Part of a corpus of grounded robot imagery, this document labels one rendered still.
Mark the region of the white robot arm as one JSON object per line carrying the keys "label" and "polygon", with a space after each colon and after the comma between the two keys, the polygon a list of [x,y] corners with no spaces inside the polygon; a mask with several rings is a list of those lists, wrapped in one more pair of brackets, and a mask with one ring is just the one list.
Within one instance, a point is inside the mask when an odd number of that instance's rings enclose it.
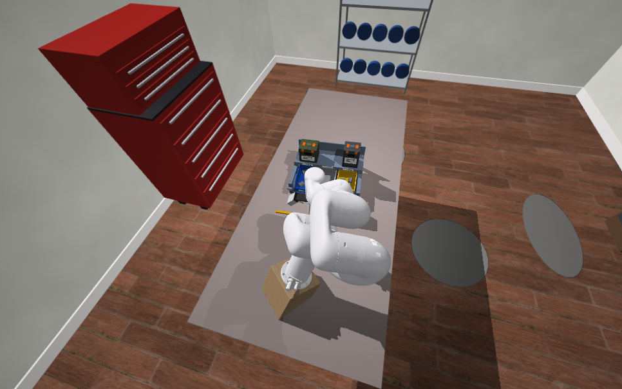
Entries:
{"label": "white robot arm", "polygon": [[357,229],[366,225],[368,203],[353,195],[346,180],[326,182],[324,171],[311,167],[305,172],[305,193],[289,196],[290,206],[308,202],[310,214],[289,214],[283,233],[292,257],[281,268],[286,291],[303,290],[312,279],[314,267],[352,285],[372,285],[387,275],[391,258],[379,242],[344,232],[337,227]]}

